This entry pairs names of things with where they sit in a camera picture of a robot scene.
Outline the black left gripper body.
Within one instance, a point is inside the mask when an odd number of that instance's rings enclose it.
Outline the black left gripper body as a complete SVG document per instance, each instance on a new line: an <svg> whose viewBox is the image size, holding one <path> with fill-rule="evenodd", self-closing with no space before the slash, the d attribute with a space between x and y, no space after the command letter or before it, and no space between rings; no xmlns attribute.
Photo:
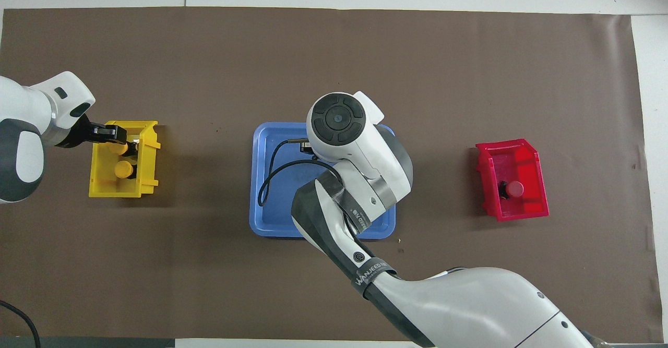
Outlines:
<svg viewBox="0 0 668 348"><path fill-rule="evenodd" d="M67 130L64 139L57 142L56 146L60 148L74 148L83 142L100 143L106 136L103 132L107 127L103 124L96 124L89 120L86 114L76 120L74 125Z"/></svg>

